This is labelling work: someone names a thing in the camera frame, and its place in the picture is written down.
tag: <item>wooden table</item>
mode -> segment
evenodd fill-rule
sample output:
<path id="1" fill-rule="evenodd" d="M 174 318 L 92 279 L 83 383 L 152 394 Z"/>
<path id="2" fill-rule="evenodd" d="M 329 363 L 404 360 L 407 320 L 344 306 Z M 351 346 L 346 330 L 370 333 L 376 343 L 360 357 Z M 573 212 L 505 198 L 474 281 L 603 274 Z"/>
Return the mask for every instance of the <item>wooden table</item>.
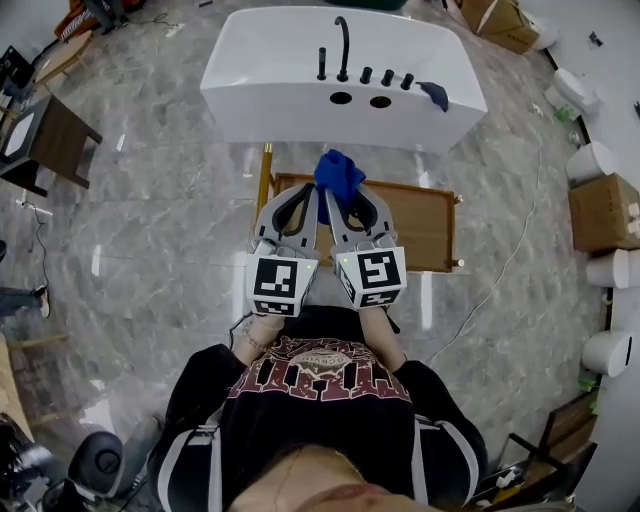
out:
<path id="1" fill-rule="evenodd" d="M 270 189 L 275 197 L 294 185 L 314 181 L 308 174 L 276 173 L 272 176 L 271 151 L 271 144 L 267 144 L 260 176 L 258 213 L 269 201 Z M 451 272 L 462 265 L 460 260 L 453 258 L 455 205 L 460 201 L 453 192 L 379 181 L 364 183 L 389 205 L 398 234 L 397 243 L 405 250 L 407 270 Z M 293 224 L 297 222 L 296 215 L 294 213 L 292 217 Z M 331 264 L 329 256 L 333 245 L 329 226 L 319 224 L 316 250 L 322 255 L 323 265 Z"/>
<path id="2" fill-rule="evenodd" d="M 31 115 L 33 118 L 24 142 L 17 151 L 6 155 L 13 130 Z M 102 142 L 102 137 L 93 128 L 55 96 L 43 98 L 14 121 L 4 146 L 0 147 L 0 178 L 47 197 L 47 191 L 35 184 L 38 167 L 42 165 L 89 188 L 89 182 L 76 174 L 87 137 L 98 144 Z"/>
<path id="3" fill-rule="evenodd" d="M 44 85 L 49 93 L 49 87 L 47 82 L 52 78 L 58 76 L 60 73 L 66 73 L 66 69 L 74 64 L 80 64 L 84 69 L 91 74 L 91 70 L 82 60 L 82 54 L 91 44 L 93 39 L 93 33 L 91 31 L 71 39 L 68 43 L 63 43 L 62 48 L 54 52 L 49 59 L 45 61 L 44 66 L 38 72 L 35 78 L 36 85 Z"/>

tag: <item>white cable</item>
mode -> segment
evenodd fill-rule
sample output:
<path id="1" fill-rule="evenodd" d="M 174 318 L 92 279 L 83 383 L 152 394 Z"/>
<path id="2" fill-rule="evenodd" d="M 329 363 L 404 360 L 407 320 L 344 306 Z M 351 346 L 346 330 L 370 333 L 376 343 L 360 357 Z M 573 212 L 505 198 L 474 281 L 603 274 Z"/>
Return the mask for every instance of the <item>white cable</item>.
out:
<path id="1" fill-rule="evenodd" d="M 523 81 L 523 85 L 525 87 L 525 90 L 528 92 L 527 84 L 525 84 L 524 81 Z M 533 97 L 531 96 L 531 93 L 529 93 L 529 100 L 530 100 L 530 103 L 533 105 L 534 103 L 533 103 Z M 536 210 L 536 199 L 538 196 L 538 188 L 540 187 L 540 172 L 542 171 L 542 141 L 540 140 L 540 136 L 538 134 L 536 134 L 536 138 L 538 139 L 538 171 L 536 173 L 536 188 L 533 191 L 533 204 L 531 205 L 531 210 L 529 210 L 529 213 L 524 219 L 524 227 L 522 228 L 522 234 L 520 235 L 518 244 L 516 245 L 516 248 L 511 253 L 511 256 L 509 256 L 507 258 L 507 261 L 504 262 L 504 265 L 502 266 L 502 271 L 500 272 L 498 279 L 496 279 L 495 282 L 491 285 L 491 288 L 489 289 L 489 293 L 487 293 L 487 296 L 484 298 L 482 302 L 480 302 L 480 304 L 478 304 L 475 308 L 471 310 L 471 313 L 469 313 L 469 316 L 464 321 L 460 329 L 458 329 L 458 332 L 456 332 L 456 335 L 453 337 L 453 339 L 449 343 L 447 343 L 444 347 L 442 347 L 440 350 L 438 350 L 433 356 L 431 356 L 431 358 L 429 359 L 429 365 L 432 365 L 436 357 L 438 357 L 442 352 L 447 350 L 451 345 L 453 345 L 457 341 L 457 339 L 460 337 L 460 335 L 464 331 L 464 328 L 467 326 L 469 321 L 473 318 L 473 315 L 475 315 L 476 311 L 478 311 L 482 306 L 484 306 L 484 304 L 491 298 L 493 291 L 500 284 L 500 281 L 502 280 L 502 277 L 504 276 L 504 273 L 507 270 L 507 265 L 509 265 L 509 262 L 511 262 L 511 260 L 515 257 L 516 253 L 520 249 L 520 246 L 522 245 L 522 241 L 524 240 L 524 237 L 527 233 L 527 226 L 529 225 L 529 219 L 531 218 L 531 216 Z"/>

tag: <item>white bathtub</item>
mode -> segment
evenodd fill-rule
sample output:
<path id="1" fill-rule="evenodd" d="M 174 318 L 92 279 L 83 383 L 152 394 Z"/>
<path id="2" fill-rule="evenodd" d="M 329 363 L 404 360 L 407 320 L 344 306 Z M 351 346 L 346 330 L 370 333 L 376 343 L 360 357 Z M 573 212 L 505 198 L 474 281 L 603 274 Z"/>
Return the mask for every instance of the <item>white bathtub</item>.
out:
<path id="1" fill-rule="evenodd" d="M 337 80 L 347 21 L 349 79 Z M 326 47 L 326 80 L 318 49 Z M 371 81 L 360 83 L 365 66 Z M 381 79 L 395 72 L 391 86 Z M 443 112 L 406 73 L 445 88 Z M 480 85 L 458 36 L 408 18 L 334 7 L 266 7 L 229 16 L 215 44 L 201 91 L 227 142 L 316 141 L 443 153 L 487 112 Z M 346 92 L 347 104 L 331 96 Z M 386 108 L 370 101 L 384 96 Z"/>

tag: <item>blue cloth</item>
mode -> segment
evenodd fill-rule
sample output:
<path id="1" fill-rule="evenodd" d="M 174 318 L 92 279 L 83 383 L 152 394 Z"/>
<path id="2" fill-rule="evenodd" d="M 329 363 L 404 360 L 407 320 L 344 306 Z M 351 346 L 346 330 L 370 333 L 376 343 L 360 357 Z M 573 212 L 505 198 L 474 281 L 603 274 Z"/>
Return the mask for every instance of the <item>blue cloth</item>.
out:
<path id="1" fill-rule="evenodd" d="M 342 203 L 345 210 L 351 213 L 356 188 L 366 178 L 365 174 L 356 167 L 351 158 L 343 155 L 340 151 L 330 149 L 320 158 L 313 176 L 316 179 L 316 187 L 318 187 L 318 192 L 320 193 L 318 222 L 329 225 L 327 203 L 324 199 L 325 188 L 329 188 Z"/>

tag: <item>person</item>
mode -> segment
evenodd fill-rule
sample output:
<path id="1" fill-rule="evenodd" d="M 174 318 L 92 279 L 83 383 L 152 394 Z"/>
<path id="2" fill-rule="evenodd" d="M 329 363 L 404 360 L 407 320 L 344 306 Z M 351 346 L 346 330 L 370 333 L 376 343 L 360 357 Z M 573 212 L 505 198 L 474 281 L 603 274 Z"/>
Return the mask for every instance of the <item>person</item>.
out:
<path id="1" fill-rule="evenodd" d="M 189 359 L 147 468 L 172 512 L 409 512 L 461 506 L 486 464 L 384 309 L 307 306 Z"/>
<path id="2" fill-rule="evenodd" d="M 49 318 L 49 293 L 45 286 L 35 290 L 0 287 L 0 318 L 13 316 L 22 308 L 39 309 L 42 318 Z"/>
<path id="3" fill-rule="evenodd" d="M 107 9 L 104 7 L 105 3 L 113 10 L 113 13 L 116 16 L 115 24 L 107 14 Z M 124 12 L 122 0 L 84 0 L 84 5 L 100 22 L 100 26 L 104 29 L 102 31 L 102 35 L 109 34 L 116 28 L 116 26 L 120 28 L 129 24 L 129 18 Z"/>

